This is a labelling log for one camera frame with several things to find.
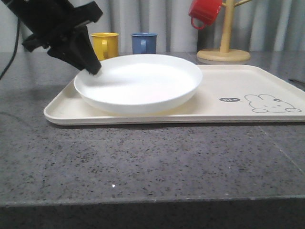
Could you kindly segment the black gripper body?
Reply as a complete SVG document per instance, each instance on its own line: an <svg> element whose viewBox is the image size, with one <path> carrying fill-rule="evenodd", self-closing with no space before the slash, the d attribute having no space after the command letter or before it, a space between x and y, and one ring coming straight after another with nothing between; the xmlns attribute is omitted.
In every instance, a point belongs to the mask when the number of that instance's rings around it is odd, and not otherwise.
<svg viewBox="0 0 305 229"><path fill-rule="evenodd" d="M30 52L71 41L87 33L87 24L103 15L95 1L74 7L68 0L6 0L8 7L32 32L22 45Z"/></svg>

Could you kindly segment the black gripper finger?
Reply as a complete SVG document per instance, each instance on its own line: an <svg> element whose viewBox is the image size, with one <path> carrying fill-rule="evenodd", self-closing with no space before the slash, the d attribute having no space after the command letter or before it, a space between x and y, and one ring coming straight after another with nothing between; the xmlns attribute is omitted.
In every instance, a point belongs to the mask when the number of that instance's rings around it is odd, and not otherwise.
<svg viewBox="0 0 305 229"><path fill-rule="evenodd" d="M101 63L93 50L86 26L78 27L73 31L69 47L74 67L79 70L85 69L91 74L99 72Z"/></svg>
<svg viewBox="0 0 305 229"><path fill-rule="evenodd" d="M87 45L84 42L50 42L50 49L47 54L60 59L73 67L85 69L84 54L87 52Z"/></svg>

